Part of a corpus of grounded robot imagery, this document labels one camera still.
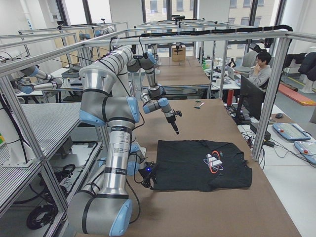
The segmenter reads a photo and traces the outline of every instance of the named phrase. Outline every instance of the wooden tabletop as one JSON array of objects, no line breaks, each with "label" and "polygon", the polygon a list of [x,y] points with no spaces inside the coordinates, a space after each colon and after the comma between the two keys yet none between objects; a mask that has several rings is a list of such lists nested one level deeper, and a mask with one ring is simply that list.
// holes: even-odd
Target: wooden tabletop
[{"label": "wooden tabletop", "polygon": [[[157,74],[156,78],[162,86],[209,84],[209,78],[195,57],[186,57],[186,61],[183,62],[173,62],[172,58],[159,60],[161,61],[158,67],[160,74]],[[147,78],[144,78],[143,86],[148,86]]]},{"label": "wooden tabletop", "polygon": [[[128,178],[141,202],[139,219],[130,224],[126,237],[299,237],[300,234],[274,192],[262,169],[250,158],[250,149],[220,99],[171,100],[183,116],[176,123],[176,135],[158,110],[144,115],[145,125],[136,129],[136,138],[147,148],[148,161],[156,160],[158,140],[210,140],[232,142],[244,151],[252,168],[248,189],[220,189],[212,192],[159,192],[145,189]],[[137,215],[133,199],[132,219]]]}]

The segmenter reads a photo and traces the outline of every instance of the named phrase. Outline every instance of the black monitor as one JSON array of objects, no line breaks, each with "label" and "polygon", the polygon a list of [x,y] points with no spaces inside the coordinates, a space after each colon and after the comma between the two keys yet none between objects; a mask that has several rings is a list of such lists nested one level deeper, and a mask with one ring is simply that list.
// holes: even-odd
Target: black monitor
[{"label": "black monitor", "polygon": [[244,106],[251,117],[260,119],[261,106],[264,101],[264,92],[251,83],[247,78],[241,75],[240,98],[237,105],[235,121],[237,124],[243,124],[241,109]]}]

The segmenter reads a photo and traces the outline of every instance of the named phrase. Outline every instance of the laptop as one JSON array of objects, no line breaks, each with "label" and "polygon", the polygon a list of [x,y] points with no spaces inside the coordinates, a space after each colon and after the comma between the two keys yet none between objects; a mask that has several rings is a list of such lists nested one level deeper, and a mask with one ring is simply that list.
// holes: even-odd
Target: laptop
[{"label": "laptop", "polygon": [[231,67],[227,67],[228,77],[232,80],[240,80],[240,76],[234,74],[234,70]]}]

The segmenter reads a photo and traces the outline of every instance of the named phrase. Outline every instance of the orange floor mat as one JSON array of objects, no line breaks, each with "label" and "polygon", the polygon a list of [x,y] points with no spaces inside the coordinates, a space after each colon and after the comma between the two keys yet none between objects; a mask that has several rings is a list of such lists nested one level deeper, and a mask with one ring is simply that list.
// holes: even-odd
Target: orange floor mat
[{"label": "orange floor mat", "polygon": [[280,84],[278,87],[279,92],[286,95],[287,97],[291,98],[292,100],[296,101],[297,103],[303,105],[303,106],[313,106],[316,105],[316,102],[307,98],[304,95],[301,95],[300,93],[291,90],[290,88]]}]

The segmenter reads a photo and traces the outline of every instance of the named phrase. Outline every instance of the black box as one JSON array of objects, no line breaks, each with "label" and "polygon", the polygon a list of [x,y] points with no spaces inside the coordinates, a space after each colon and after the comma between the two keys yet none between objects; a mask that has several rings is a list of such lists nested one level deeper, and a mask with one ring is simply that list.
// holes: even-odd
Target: black box
[{"label": "black box", "polygon": [[[257,129],[258,129],[258,124],[257,122],[252,122],[250,124],[250,129],[251,131],[253,131],[254,133],[257,133]],[[266,134],[265,134],[265,140],[270,140],[271,138],[271,133],[269,133],[268,131],[266,131]]]}]

